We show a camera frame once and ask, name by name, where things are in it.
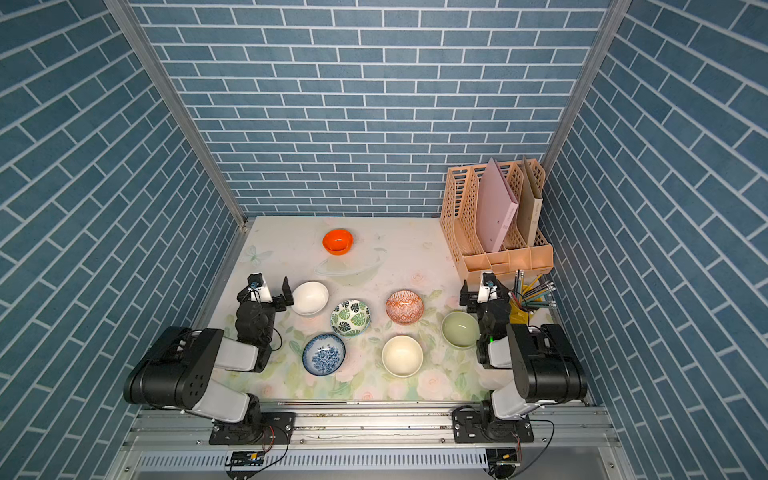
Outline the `green leaf pattern bowl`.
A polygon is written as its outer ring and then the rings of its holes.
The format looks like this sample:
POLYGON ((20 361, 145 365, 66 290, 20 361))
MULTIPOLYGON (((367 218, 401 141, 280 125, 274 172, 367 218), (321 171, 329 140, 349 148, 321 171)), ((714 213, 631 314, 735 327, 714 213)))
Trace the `green leaf pattern bowl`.
POLYGON ((337 335, 345 338, 355 337, 370 325, 370 308, 361 300, 345 300, 332 311, 330 323, 337 335))

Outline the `light green bowl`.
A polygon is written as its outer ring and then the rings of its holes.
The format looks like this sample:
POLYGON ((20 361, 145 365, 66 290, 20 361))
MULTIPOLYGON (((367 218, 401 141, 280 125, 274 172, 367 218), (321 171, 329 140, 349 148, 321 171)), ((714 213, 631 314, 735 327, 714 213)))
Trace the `light green bowl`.
POLYGON ((477 319, 462 311, 447 314, 442 320, 441 332, 445 341, 458 349, 472 348, 480 338, 477 319))

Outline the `red pattern bowl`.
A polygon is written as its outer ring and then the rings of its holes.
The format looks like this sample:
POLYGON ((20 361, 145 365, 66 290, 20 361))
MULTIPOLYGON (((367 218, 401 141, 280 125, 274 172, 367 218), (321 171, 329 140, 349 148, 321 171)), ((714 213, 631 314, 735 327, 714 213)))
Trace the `red pattern bowl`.
POLYGON ((388 297, 385 310, 392 322, 407 326, 422 318, 425 307, 419 294, 411 290, 399 290, 388 297))

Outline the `peach file organizer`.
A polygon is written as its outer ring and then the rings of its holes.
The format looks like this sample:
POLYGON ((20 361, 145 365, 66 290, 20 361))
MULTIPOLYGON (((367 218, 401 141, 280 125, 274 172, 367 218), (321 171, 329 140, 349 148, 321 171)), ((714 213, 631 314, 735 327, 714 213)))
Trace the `peach file organizer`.
MULTIPOLYGON (((497 162, 505 174, 518 203, 525 179, 521 171, 522 160, 497 162)), ((546 172, 537 160, 532 163, 541 193, 546 172)), ((538 229, 535 244, 528 247, 518 226, 518 209, 504 240, 502 249, 486 253, 476 232, 479 180, 486 164, 454 167, 447 170, 440 225, 458 275, 472 287, 481 283, 483 272, 493 272, 499 280, 509 285, 517 271, 526 274, 546 274, 553 268, 553 248, 538 229)))

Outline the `beige folder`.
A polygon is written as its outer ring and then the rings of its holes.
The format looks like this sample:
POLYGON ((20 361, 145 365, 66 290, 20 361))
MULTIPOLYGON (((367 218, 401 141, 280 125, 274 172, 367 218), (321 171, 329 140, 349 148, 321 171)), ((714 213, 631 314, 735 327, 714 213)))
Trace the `beige folder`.
POLYGON ((526 245, 532 247, 536 240, 543 200, 538 180, 529 160, 522 161, 521 171, 525 174, 525 179, 519 199, 517 226, 526 245))

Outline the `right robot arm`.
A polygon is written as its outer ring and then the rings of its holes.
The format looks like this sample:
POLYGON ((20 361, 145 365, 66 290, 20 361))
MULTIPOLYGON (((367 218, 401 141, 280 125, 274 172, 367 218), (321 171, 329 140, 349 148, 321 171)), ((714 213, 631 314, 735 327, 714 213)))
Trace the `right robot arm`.
POLYGON ((459 304, 477 316, 480 365, 488 371, 509 371, 512 380, 492 390, 479 407, 453 410, 457 443, 531 443, 530 415, 535 410, 586 397, 586 374, 561 326, 511 322, 518 303, 494 278, 476 291, 463 284, 459 304))

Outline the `blue floral bowl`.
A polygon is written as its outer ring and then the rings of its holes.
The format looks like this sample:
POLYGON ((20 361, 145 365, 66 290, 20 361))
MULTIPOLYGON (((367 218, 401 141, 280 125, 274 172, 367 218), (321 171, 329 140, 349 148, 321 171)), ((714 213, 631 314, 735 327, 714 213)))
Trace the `blue floral bowl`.
POLYGON ((314 376, 328 376, 336 372, 346 358, 343 340, 335 334, 324 333, 313 337, 302 353, 304 369, 314 376))

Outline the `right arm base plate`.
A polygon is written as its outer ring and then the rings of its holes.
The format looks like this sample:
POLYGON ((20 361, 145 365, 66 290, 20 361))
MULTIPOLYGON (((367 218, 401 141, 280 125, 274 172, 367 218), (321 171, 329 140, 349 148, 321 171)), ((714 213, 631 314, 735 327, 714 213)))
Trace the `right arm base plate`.
POLYGON ((532 443, 533 430, 527 420, 501 420, 486 410, 465 405, 451 412, 454 441, 470 443, 532 443))

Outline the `pink folder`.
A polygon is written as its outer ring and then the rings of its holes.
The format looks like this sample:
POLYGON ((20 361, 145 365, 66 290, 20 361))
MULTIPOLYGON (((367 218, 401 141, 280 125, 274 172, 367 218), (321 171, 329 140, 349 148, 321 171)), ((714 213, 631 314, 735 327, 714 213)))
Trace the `pink folder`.
POLYGON ((502 249, 519 203, 505 174, 491 159, 479 180, 476 232, 486 253, 502 249))

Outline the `cream bowl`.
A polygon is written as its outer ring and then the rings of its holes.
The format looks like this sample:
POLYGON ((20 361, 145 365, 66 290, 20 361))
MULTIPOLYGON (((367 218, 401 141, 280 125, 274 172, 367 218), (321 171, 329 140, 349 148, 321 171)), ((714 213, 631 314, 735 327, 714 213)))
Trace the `cream bowl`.
POLYGON ((382 363, 386 371, 398 378, 408 378, 422 367, 424 352, 417 340, 408 335, 396 335, 382 349, 382 363))

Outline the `yellow pencil cup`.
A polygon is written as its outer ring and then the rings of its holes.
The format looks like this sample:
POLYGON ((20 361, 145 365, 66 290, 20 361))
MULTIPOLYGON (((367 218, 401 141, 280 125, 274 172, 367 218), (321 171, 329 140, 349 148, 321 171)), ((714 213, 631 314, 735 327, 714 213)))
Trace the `yellow pencil cup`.
POLYGON ((538 310, 538 306, 523 296, 514 293, 510 294, 510 314, 509 322, 511 324, 529 325, 532 316, 538 310))

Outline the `floral table mat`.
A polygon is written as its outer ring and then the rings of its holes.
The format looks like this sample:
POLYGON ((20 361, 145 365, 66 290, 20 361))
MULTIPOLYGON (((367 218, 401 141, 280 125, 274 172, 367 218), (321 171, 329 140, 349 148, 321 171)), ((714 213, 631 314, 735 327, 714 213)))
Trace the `floral table mat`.
POLYGON ((291 310, 275 319, 274 353, 261 373, 218 370, 222 384, 262 400, 478 401, 512 380, 509 371, 486 370, 473 349, 457 349, 443 338, 443 318, 458 309, 462 287, 443 232, 435 219, 259 217, 238 252, 210 326, 236 334, 236 296, 250 274, 262 273, 279 292, 285 277, 292 287, 318 281, 329 291, 325 308, 312 317, 291 310), (346 229, 354 244, 345 255, 329 254, 323 237, 346 229), (422 318, 398 325, 386 314, 388 297, 399 290, 419 294, 422 318), (342 366, 328 376, 308 373, 302 363, 306 344, 331 331, 331 313, 342 301, 357 299, 371 310, 371 323, 346 341, 342 366), (382 349, 396 335, 421 345, 421 369, 408 378, 389 374, 382 349))

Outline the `orange bowl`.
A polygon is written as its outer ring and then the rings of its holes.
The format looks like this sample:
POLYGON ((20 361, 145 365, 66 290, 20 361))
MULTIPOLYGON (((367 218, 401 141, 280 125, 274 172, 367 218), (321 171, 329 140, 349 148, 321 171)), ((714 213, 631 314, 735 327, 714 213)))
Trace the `orange bowl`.
POLYGON ((329 231, 322 240, 324 249, 331 255, 341 256, 348 253, 354 244, 354 236, 346 229, 329 231))

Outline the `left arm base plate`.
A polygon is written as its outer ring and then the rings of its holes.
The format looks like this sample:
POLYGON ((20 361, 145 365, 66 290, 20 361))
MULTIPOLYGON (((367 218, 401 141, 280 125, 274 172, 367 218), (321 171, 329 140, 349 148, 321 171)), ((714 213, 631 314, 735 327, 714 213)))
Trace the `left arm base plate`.
POLYGON ((215 420, 209 437, 210 445, 289 445, 296 414, 278 411, 247 416, 238 423, 215 420))

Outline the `green circuit board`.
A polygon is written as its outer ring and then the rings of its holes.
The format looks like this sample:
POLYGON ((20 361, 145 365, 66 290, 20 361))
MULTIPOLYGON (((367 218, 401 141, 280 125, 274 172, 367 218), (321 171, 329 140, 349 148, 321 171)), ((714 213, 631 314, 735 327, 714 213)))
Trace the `green circuit board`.
POLYGON ((261 468, 264 465, 264 458, 265 453, 263 451, 235 451, 231 453, 225 467, 229 470, 261 468))

